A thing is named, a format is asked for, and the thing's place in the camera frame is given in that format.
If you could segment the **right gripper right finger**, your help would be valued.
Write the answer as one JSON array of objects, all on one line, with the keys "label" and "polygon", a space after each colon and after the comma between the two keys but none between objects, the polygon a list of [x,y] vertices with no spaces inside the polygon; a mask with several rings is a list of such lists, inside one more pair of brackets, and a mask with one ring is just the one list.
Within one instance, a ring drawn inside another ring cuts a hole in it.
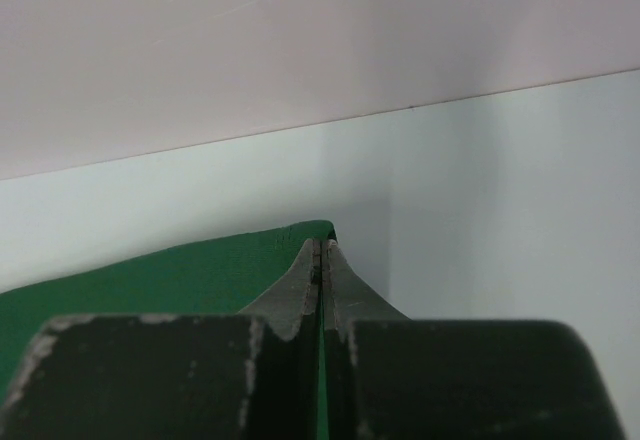
[{"label": "right gripper right finger", "polygon": [[577,332],[545,320],[412,320],[322,248],[333,439],[621,439]]}]

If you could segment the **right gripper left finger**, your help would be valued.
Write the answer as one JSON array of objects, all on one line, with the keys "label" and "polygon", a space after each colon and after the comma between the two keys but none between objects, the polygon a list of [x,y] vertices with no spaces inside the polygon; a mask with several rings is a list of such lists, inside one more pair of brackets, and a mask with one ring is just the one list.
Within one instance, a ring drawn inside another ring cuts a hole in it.
[{"label": "right gripper left finger", "polygon": [[233,315],[76,314],[29,343],[5,439],[313,439],[321,244]]}]

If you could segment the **green t shirt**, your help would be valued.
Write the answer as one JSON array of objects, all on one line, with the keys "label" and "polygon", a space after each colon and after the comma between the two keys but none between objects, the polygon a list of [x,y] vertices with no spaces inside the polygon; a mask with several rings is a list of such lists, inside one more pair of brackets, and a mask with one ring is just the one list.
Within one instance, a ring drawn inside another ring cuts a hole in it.
[{"label": "green t shirt", "polygon": [[201,241],[1,297],[1,407],[33,337],[57,316],[174,313],[233,315],[291,267],[304,242],[332,239],[325,220]]}]

